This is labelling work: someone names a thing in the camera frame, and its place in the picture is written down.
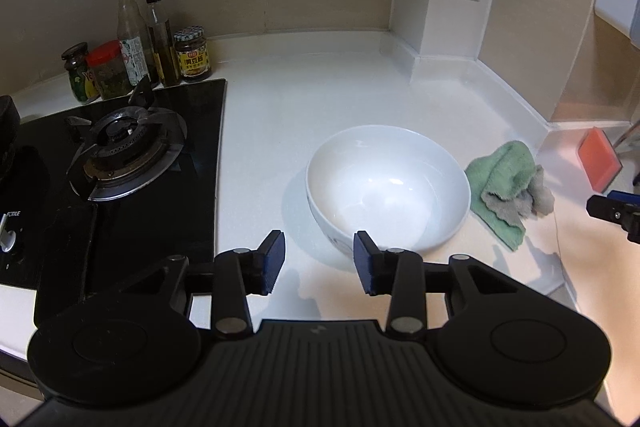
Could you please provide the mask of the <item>white ceramic bowl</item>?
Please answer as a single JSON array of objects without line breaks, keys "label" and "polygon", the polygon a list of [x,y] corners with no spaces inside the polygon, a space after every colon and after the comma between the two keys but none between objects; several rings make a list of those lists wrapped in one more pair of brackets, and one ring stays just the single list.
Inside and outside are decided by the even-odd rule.
[{"label": "white ceramic bowl", "polygon": [[468,178],[446,148],[385,124],[327,139],[308,162],[305,188],[318,227],[346,255],[359,231],[381,248],[427,253],[458,233],[471,206]]}]

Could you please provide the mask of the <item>green microfiber cloth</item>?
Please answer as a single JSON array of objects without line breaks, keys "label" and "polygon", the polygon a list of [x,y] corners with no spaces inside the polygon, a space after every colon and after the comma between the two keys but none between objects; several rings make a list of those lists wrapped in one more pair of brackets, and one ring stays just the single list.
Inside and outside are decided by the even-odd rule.
[{"label": "green microfiber cloth", "polygon": [[553,212],[554,197],[544,184],[544,167],[528,146],[506,142],[465,168],[471,189],[471,210],[510,251],[524,241],[524,220]]}]

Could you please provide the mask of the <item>pink green sponge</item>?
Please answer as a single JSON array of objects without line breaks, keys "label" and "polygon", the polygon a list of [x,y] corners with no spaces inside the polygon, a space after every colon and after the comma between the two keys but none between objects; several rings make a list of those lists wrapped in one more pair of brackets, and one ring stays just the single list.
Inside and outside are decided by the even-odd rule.
[{"label": "pink green sponge", "polygon": [[593,191],[603,193],[623,169],[614,147],[604,131],[589,129],[577,149],[577,155]]}]

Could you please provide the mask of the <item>glass pot lid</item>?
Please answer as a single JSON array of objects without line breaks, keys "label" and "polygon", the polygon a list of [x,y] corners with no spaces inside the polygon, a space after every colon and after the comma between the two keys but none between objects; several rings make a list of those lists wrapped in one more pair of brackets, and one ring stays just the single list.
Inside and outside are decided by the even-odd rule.
[{"label": "glass pot lid", "polygon": [[637,120],[614,142],[614,152],[619,154],[628,152],[628,150],[638,150],[640,144],[639,133],[640,120]]}]

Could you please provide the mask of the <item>black gas stove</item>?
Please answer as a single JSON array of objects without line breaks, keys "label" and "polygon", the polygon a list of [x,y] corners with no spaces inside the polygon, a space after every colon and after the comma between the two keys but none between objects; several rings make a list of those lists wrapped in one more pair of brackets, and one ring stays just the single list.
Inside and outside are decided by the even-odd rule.
[{"label": "black gas stove", "polygon": [[80,106],[1,135],[1,282],[34,289],[66,261],[208,261],[227,83]]}]

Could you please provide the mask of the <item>yellow label sauce jar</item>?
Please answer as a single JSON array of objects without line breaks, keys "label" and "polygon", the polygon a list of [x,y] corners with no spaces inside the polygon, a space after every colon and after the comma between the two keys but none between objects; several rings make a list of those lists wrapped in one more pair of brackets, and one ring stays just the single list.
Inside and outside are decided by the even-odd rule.
[{"label": "yellow label sauce jar", "polygon": [[174,33],[180,75],[186,82],[203,80],[212,72],[204,28],[192,25]]}]

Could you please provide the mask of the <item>dark lid green jar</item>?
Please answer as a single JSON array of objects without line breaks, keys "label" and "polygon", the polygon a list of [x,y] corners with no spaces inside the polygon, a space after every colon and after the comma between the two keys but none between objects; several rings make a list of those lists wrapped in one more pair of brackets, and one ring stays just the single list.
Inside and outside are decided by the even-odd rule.
[{"label": "dark lid green jar", "polygon": [[91,103],[100,97],[96,78],[87,63],[88,53],[88,43],[81,42],[61,54],[61,60],[64,62],[70,80],[70,89],[81,104]]}]

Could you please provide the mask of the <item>black cap dark bottle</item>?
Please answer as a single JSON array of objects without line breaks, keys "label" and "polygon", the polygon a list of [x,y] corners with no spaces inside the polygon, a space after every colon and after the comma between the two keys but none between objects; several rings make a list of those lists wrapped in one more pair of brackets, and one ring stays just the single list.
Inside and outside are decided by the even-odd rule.
[{"label": "black cap dark bottle", "polygon": [[145,0],[148,11],[149,34],[152,42],[154,61],[160,82],[164,87],[175,87],[180,83],[174,40],[162,0]]}]

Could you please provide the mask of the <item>red lid jar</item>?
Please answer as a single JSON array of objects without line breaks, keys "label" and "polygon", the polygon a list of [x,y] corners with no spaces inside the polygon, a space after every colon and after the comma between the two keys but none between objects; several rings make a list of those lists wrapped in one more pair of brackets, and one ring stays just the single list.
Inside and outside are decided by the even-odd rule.
[{"label": "red lid jar", "polygon": [[118,98],[131,92],[132,86],[117,40],[103,43],[91,50],[86,61],[96,77],[103,100]]}]

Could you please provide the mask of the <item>yellow cap clear bottle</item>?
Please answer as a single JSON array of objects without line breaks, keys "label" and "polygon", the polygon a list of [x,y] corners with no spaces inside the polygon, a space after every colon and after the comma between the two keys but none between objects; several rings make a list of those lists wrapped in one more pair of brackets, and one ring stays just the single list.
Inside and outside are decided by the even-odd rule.
[{"label": "yellow cap clear bottle", "polygon": [[136,0],[118,0],[117,39],[132,87],[147,79],[160,83],[148,28]]}]

